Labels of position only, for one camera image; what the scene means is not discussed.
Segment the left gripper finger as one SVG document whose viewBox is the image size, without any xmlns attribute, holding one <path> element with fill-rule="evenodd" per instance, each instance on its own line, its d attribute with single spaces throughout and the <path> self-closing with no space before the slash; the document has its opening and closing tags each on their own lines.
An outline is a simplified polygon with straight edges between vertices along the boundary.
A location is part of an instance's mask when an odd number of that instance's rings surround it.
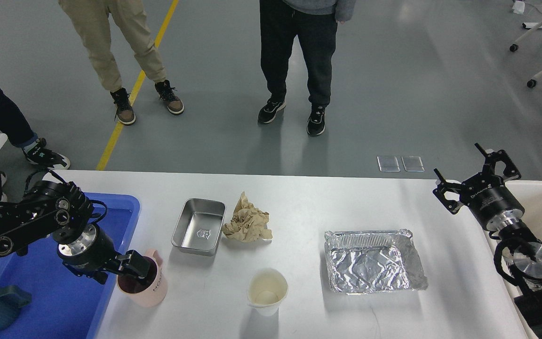
<svg viewBox="0 0 542 339">
<path fill-rule="evenodd" d="M 72 274 L 74 274 L 77 277 L 88 277 L 91 279 L 94 279 L 97 281 L 97 283 L 101 285 L 105 285 L 108 279 L 108 274 L 106 272 L 101 272 L 99 270 L 92 271 L 92 272 L 81 272 L 75 268 L 73 268 L 69 263 L 63 263 L 63 266 L 69 270 Z"/>
<path fill-rule="evenodd" d="M 155 281 L 158 273 L 155 261 L 140 255 L 136 250 L 117 255 L 113 262 L 118 271 L 119 287 L 148 287 Z"/>
</svg>

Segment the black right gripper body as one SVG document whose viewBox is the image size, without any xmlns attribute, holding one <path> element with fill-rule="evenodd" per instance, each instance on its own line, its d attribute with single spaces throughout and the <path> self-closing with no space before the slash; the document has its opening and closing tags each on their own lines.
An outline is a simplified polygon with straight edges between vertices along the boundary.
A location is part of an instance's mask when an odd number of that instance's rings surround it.
<svg viewBox="0 0 542 339">
<path fill-rule="evenodd" d="M 497 231 L 521 221 L 525 209 L 501 177 L 472 177 L 462 182 L 460 202 L 486 231 Z"/>
</svg>

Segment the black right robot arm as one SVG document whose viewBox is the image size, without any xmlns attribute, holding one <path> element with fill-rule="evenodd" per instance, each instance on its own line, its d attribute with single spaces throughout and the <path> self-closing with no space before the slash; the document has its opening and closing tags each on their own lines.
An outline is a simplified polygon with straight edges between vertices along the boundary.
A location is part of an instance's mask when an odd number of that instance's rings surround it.
<svg viewBox="0 0 542 339">
<path fill-rule="evenodd" d="M 536 337 L 542 339 L 542 241 L 523 222 L 525 209 L 506 187 L 519 180 L 520 171 L 505 150 L 486 150 L 475 144 L 484 157 L 482 170 L 460 183 L 437 174 L 433 193 L 451 214 L 467 207 L 492 240 L 497 241 L 495 270 L 521 295 L 514 303 Z"/>
</svg>

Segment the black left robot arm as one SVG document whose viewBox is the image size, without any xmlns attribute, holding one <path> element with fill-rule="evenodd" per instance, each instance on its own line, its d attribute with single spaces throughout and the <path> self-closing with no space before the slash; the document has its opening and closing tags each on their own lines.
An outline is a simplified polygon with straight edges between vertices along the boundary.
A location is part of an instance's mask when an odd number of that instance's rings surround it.
<svg viewBox="0 0 542 339">
<path fill-rule="evenodd" d="M 40 180 L 32 185 L 28 176 L 20 202 L 0 202 L 0 258 L 24 256 L 30 244 L 49 235 L 58 244 L 58 257 L 71 273 L 107 281 L 108 273 L 126 276 L 145 285 L 153 272 L 151 262 L 135 250 L 122 254 L 99 227 L 107 211 L 95 205 L 74 182 L 51 172 L 56 182 Z"/>
</svg>

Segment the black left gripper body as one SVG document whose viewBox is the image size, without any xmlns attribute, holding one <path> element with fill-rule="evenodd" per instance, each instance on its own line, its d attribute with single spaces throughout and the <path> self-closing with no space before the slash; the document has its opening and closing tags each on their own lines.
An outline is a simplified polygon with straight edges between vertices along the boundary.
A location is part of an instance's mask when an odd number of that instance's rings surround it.
<svg viewBox="0 0 542 339">
<path fill-rule="evenodd" d="M 75 241 L 59 244 L 57 253 L 63 263 L 81 272 L 105 272 L 108 262 L 118 255 L 112 238 L 97 224 L 88 224 Z"/>
</svg>

